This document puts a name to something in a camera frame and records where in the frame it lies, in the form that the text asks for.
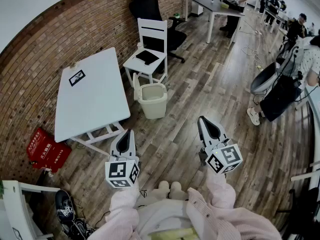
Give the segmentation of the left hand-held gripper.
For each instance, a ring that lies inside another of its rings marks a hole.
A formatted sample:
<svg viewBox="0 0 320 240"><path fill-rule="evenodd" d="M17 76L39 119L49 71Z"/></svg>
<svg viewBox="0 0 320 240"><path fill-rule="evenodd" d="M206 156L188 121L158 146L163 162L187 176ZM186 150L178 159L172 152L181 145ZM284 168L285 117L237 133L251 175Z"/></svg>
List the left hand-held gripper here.
<svg viewBox="0 0 320 240"><path fill-rule="evenodd" d="M131 129L117 135L110 145L109 160L105 163L105 179L113 188L130 188L138 181L140 173L139 157L135 156L135 134Z"/></svg>

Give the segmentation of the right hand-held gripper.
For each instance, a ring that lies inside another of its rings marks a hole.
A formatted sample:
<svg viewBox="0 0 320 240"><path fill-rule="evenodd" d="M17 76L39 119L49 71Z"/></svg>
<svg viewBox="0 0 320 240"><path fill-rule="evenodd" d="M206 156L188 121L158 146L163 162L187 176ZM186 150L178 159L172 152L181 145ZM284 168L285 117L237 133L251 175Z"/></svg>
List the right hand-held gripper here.
<svg viewBox="0 0 320 240"><path fill-rule="evenodd" d="M197 126L200 140L205 146L198 153L202 166L208 166L217 175L222 175L235 170L243 162L237 144L221 143L227 138L221 124L214 124L205 116L200 116Z"/></svg>

